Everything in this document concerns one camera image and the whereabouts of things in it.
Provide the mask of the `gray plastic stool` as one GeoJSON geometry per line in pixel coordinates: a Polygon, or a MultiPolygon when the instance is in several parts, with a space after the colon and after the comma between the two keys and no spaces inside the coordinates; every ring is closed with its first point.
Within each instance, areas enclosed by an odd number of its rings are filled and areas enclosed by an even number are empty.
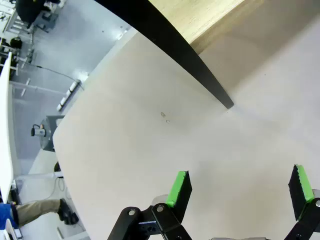
{"type": "Polygon", "coordinates": [[[55,27],[58,16],[56,13],[41,11],[33,22],[33,25],[48,33],[55,27]]]}

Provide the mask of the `person in khaki trousers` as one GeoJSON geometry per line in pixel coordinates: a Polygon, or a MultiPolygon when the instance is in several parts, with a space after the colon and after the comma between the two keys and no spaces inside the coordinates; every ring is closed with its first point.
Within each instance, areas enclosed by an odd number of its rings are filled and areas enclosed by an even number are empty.
{"type": "Polygon", "coordinates": [[[17,229],[48,213],[61,215],[65,204],[63,198],[37,200],[22,205],[0,203],[0,230],[6,228],[7,220],[10,220],[13,228],[17,229]]]}

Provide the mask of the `black metal wooden two-tier shelf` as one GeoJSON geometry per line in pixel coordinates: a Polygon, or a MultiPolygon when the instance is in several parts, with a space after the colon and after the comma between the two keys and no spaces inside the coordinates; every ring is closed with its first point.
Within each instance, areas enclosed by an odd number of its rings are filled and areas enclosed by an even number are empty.
{"type": "Polygon", "coordinates": [[[135,28],[205,87],[224,107],[234,102],[178,30],[149,0],[94,0],[135,28]]]}

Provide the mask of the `black shoe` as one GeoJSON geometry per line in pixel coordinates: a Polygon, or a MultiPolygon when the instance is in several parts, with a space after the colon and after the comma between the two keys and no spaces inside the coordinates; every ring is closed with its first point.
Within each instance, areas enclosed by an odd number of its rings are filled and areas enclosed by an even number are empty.
{"type": "Polygon", "coordinates": [[[65,225],[76,225],[79,222],[77,214],[71,209],[64,198],[60,199],[60,206],[57,212],[60,221],[65,225]]]}

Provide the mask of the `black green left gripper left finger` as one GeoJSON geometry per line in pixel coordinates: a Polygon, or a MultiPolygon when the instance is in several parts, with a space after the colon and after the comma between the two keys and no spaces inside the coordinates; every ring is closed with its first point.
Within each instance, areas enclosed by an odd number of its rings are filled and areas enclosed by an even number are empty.
{"type": "Polygon", "coordinates": [[[145,210],[124,208],[107,240],[149,240],[161,235],[163,240],[192,240],[182,222],[192,193],[188,171],[179,171],[164,202],[145,210]]]}

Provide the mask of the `white side table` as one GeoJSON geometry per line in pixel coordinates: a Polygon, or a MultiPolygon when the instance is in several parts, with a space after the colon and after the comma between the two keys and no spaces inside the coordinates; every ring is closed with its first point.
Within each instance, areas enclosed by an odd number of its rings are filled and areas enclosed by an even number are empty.
{"type": "Polygon", "coordinates": [[[14,178],[20,173],[14,134],[13,87],[10,84],[12,52],[0,74],[0,192],[8,202],[14,178]]]}

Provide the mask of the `white power strip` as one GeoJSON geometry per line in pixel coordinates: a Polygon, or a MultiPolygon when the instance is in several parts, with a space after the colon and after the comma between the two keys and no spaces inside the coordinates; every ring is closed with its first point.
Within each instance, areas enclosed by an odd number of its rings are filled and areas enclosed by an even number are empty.
{"type": "Polygon", "coordinates": [[[56,110],[58,112],[62,112],[67,107],[67,105],[71,102],[72,98],[77,93],[77,91],[81,88],[82,88],[82,82],[79,79],[76,79],[71,84],[67,92],[65,93],[65,96],[61,99],[61,101],[57,105],[56,110]]]}

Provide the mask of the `seated person in black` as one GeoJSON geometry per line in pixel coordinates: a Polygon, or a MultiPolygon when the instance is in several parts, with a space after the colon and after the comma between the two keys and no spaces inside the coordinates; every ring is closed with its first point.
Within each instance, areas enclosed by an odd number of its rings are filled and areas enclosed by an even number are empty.
{"type": "Polygon", "coordinates": [[[24,23],[32,24],[42,11],[51,11],[46,2],[59,4],[61,0],[15,0],[15,10],[24,23]]]}

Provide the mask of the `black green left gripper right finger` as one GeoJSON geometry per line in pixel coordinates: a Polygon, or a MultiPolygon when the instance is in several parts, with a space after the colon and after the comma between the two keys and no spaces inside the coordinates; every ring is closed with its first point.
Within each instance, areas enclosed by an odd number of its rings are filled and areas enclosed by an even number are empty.
{"type": "Polygon", "coordinates": [[[296,223],[284,240],[310,240],[320,233],[320,190],[311,187],[300,164],[294,165],[288,187],[296,223]]]}

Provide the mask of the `grey box device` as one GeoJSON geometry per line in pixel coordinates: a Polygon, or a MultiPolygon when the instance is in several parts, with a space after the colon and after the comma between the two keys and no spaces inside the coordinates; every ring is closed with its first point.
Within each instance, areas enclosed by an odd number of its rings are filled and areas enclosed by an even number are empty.
{"type": "Polygon", "coordinates": [[[40,125],[34,124],[31,128],[31,136],[38,137],[40,147],[44,151],[55,152],[53,135],[64,115],[47,115],[40,125]]]}

